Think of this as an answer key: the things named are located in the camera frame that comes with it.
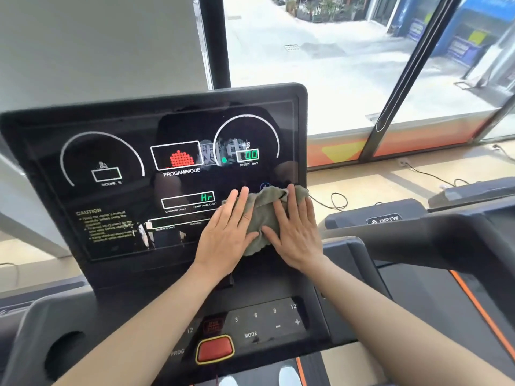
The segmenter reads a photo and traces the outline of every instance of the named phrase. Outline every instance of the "red stop button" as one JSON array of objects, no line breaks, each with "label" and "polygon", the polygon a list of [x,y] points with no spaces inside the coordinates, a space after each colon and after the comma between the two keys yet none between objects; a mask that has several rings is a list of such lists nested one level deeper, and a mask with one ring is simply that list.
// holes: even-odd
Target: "red stop button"
[{"label": "red stop button", "polygon": [[234,345],[228,335],[202,340],[197,347],[197,363],[209,364],[234,355]]}]

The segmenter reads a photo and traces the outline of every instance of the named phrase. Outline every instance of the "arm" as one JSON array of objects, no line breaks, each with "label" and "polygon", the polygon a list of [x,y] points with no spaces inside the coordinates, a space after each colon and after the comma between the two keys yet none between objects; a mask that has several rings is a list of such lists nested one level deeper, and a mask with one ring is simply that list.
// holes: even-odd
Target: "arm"
[{"label": "arm", "polygon": [[247,233],[252,210],[243,214],[249,189],[232,190],[205,227],[195,261],[169,289],[102,341],[55,386],[147,386],[163,367],[191,319],[232,272],[258,233]]},{"label": "arm", "polygon": [[289,218],[280,203],[274,204],[281,238],[268,227],[263,232],[284,261],[324,293],[394,381],[401,386],[515,385],[483,359],[335,266],[322,253],[311,199],[297,207],[293,186],[288,189]]}]

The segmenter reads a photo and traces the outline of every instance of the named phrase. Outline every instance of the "pavement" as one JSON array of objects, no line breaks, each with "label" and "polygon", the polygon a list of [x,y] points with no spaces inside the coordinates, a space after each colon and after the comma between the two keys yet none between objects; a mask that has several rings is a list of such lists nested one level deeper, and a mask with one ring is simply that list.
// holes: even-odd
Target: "pavement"
[{"label": "pavement", "polygon": [[[416,45],[375,21],[313,24],[271,0],[223,3],[232,86],[305,85],[308,135],[371,129],[369,118],[383,109]],[[393,123],[494,109],[454,85],[466,70],[430,58]]]}]

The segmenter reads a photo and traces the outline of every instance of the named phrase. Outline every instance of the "cleaning cloth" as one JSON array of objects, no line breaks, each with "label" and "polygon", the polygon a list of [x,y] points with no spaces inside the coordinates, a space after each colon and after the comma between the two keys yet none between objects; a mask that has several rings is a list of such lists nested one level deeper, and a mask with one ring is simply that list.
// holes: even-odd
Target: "cleaning cloth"
[{"label": "cleaning cloth", "polygon": [[[308,194],[309,192],[306,188],[301,187],[300,185],[295,186],[295,196],[297,198],[297,203],[301,202],[302,199],[308,196]],[[243,253],[244,256],[253,255],[254,253],[263,249],[265,246],[270,245],[270,241],[268,241],[265,235],[261,232],[262,226],[270,227],[274,232],[277,233],[279,238],[281,237],[279,233],[279,222],[275,216],[274,206],[272,205],[272,203],[276,200],[281,201],[283,208],[288,214],[287,189],[270,186],[263,188],[258,194],[249,194],[247,202],[245,203],[244,211],[247,212],[253,203],[254,211],[252,212],[252,219],[250,220],[247,233],[258,232],[259,236],[250,243],[247,249],[245,249],[245,252]]]}]

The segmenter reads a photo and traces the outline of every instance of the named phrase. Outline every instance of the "white sneaker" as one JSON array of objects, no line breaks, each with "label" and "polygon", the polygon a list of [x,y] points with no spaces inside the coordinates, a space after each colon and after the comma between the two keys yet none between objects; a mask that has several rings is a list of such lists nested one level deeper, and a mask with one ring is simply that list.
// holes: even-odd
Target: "white sneaker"
[{"label": "white sneaker", "polygon": [[231,377],[230,375],[227,377],[224,377],[219,383],[218,386],[238,386],[238,383],[236,382],[236,379]]},{"label": "white sneaker", "polygon": [[279,372],[279,386],[302,386],[299,374],[292,366],[281,367]]}]

